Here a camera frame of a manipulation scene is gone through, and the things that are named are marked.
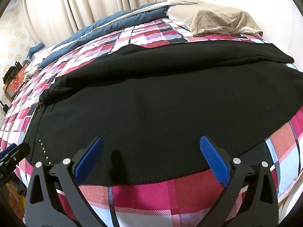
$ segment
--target black bag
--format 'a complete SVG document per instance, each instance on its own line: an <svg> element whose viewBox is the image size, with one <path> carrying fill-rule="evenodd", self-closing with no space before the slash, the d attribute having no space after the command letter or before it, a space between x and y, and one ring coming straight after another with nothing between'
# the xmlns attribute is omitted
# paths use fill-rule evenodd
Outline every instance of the black bag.
<svg viewBox="0 0 303 227"><path fill-rule="evenodd" d="M11 66L10 68L9 68L9 70L6 72L6 74L4 75L4 77L3 77L3 83L4 84L9 84L10 83L10 81L13 79L13 78L17 78L17 77L15 77L16 75L17 75L17 73L18 73L18 71L20 71L21 70L21 68L22 68L22 66L21 66L21 64L20 64L20 62L15 62L15 65L14 66Z"/></svg>

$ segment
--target headboard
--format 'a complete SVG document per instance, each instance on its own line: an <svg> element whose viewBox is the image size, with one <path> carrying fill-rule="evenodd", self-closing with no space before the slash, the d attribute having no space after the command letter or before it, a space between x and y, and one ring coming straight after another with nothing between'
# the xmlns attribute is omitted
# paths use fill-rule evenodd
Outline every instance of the headboard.
<svg viewBox="0 0 303 227"><path fill-rule="evenodd" d="M201 0L247 11L263 30L263 39L292 56L303 69L303 17L293 0Z"/></svg>

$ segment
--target beige pillow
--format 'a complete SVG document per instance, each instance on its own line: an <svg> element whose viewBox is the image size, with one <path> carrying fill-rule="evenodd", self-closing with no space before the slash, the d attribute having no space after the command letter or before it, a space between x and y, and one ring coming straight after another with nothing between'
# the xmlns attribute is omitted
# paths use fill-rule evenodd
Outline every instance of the beige pillow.
<svg viewBox="0 0 303 227"><path fill-rule="evenodd" d="M193 35L204 33L263 35L262 30L249 13L234 7L209 3L176 5L169 8L167 16Z"/></svg>

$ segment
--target blue object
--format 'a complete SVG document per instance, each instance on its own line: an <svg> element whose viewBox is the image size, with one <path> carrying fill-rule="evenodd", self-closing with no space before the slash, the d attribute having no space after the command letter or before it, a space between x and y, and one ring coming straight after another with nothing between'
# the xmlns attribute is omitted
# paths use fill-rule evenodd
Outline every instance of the blue object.
<svg viewBox="0 0 303 227"><path fill-rule="evenodd" d="M86 151L81 160L77 163L74 169L74 183L75 185L84 184L87 180L90 172L97 163L99 157L103 153L104 144L103 139L98 137L92 144L89 145L89 149Z"/></svg>
<svg viewBox="0 0 303 227"><path fill-rule="evenodd" d="M0 153L0 159L3 159L5 155L7 155L9 152L11 152L17 145L15 143L12 143L10 146L8 146L6 149L4 149Z"/></svg>
<svg viewBox="0 0 303 227"><path fill-rule="evenodd" d="M206 136L200 139L200 150L217 181L227 187L230 181L229 167Z"/></svg>
<svg viewBox="0 0 303 227"><path fill-rule="evenodd" d="M40 43L40 44L37 44L36 46L34 47L31 47L29 50L28 50L28 54L27 54L27 57L26 58L31 58L33 56L34 53L38 52L39 50L43 49L44 48L44 44L43 43Z"/></svg>
<svg viewBox="0 0 303 227"><path fill-rule="evenodd" d="M104 25L107 22L109 22L109 21L111 21L111 20L113 20L113 19L115 19L115 18L117 18L117 17L119 17L119 16L121 16L125 13L129 13L130 11L134 11L134 10L138 10L140 8L143 8L143 7L147 7L147 6L150 6L152 4L154 4L154 3L143 5L139 8L133 9L133 10L118 12L118 15L116 13L112 16L106 17L105 19L98 20L97 22L95 22L91 26L87 26L87 27L83 28L82 30L76 32L69 39L63 41L62 43L60 43L58 45L56 45L55 48L65 44L65 43L72 42L74 40L77 40L77 41L75 41L75 42L71 43L70 45L68 45L68 46L50 54L46 59L44 59L40 63L38 68L39 69L45 68L46 66L48 66L49 64L58 60L60 57L67 54L68 52L70 52L70 51L78 48L79 46L82 46L82 45L84 45L84 44L86 44L86 43L88 43L88 42L90 42L90 41L92 41L92 40L94 40L98 37L101 37L101 36L104 36L106 34L112 33L114 31L119 31L119 30L125 29L127 27L144 24L144 23L151 22L151 21L154 21L154 20L157 20L157 19L167 18L166 12L167 12L169 6L154 9L152 11L139 13L137 15L131 16L129 18L124 18L124 19L118 20L116 22L110 23L107 26L104 26L104 27L99 28L95 31L92 31L94 28L99 27L101 25ZM85 35L86 33L89 33L90 31L92 31L90 34L87 34L86 36L80 38L81 36Z"/></svg>

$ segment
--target hand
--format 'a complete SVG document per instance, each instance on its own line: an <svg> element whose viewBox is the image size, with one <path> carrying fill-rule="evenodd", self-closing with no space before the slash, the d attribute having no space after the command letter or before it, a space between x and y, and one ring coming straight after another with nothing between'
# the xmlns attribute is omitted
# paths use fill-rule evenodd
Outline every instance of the hand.
<svg viewBox="0 0 303 227"><path fill-rule="evenodd" d="M9 190L9 196L8 196L8 204L11 207L11 209L13 210L13 212L15 213L15 215L19 218L19 219L23 219L24 217L24 212L20 207L19 201L17 199L17 197L15 196L15 194L13 193L13 191L11 189Z"/></svg>

